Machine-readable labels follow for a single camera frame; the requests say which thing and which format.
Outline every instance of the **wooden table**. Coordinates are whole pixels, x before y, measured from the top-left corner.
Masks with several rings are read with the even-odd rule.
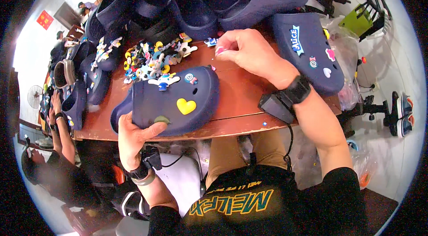
[[[265,35],[268,41],[273,41],[269,35]],[[135,45],[137,41],[125,43],[124,51]],[[183,59],[180,64],[171,66],[171,72],[179,72],[195,66],[212,65],[220,79],[219,106],[211,121],[200,129],[173,137],[156,137],[151,141],[177,141],[206,139],[232,135],[244,135],[253,132],[278,129],[285,127],[285,123],[263,111],[257,105],[262,94],[270,93],[275,87],[264,78],[253,75],[238,67],[233,62],[217,61],[214,57],[214,47],[208,48],[203,42],[193,44],[198,50]],[[271,46],[278,52],[276,43]],[[87,113],[83,129],[75,131],[74,137],[80,139],[94,139],[117,141],[118,137],[110,126],[111,111],[122,102],[131,87],[131,84],[123,83],[125,71],[122,64],[125,55],[121,59],[119,68],[113,73],[110,89],[99,105],[97,112]],[[334,114],[341,113],[339,98],[337,96],[324,98]]]

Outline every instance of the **pile of shoe charms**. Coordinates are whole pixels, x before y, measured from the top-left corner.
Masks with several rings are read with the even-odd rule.
[[[178,38],[166,45],[160,41],[155,44],[140,41],[125,53],[123,69],[126,78],[123,82],[155,79],[149,83],[158,84],[161,91],[166,90],[169,84],[179,80],[179,77],[169,74],[170,66],[181,63],[183,57],[198,49],[197,46],[189,45],[191,41],[192,39],[185,33],[181,33]]]
[[[99,44],[97,46],[97,56],[94,60],[94,62],[91,63],[91,72],[94,71],[94,69],[96,67],[98,67],[97,63],[101,62],[102,60],[106,60],[109,58],[109,53],[113,50],[114,48],[119,48],[119,46],[121,45],[120,41],[123,39],[123,37],[119,37],[113,41],[110,41],[110,46],[108,47],[107,50],[105,50],[105,48],[107,47],[107,44],[104,44],[104,36],[101,37]]]

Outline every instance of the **sneaker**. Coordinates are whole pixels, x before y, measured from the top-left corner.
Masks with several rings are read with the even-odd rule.
[[[399,137],[404,137],[409,134],[413,126],[415,125],[415,118],[413,116],[413,112],[410,112],[409,115],[404,118],[398,120],[397,122],[397,135]]]
[[[409,112],[413,110],[413,101],[410,96],[406,95],[403,92],[401,98],[397,100],[397,111],[399,119],[403,118],[403,116],[409,115]]]

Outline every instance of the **yellow heart charm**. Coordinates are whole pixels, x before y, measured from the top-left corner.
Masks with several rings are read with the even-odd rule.
[[[186,115],[196,109],[196,102],[193,100],[186,101],[185,99],[178,99],[177,107],[183,115]]]

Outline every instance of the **fingernail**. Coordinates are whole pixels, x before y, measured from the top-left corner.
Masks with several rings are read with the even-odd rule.
[[[216,50],[215,50],[215,55],[216,56],[218,56],[218,55],[220,55],[222,52],[224,52],[224,51],[226,51],[226,50],[228,50],[227,48],[224,48],[223,46],[220,46],[220,47],[218,47]]]

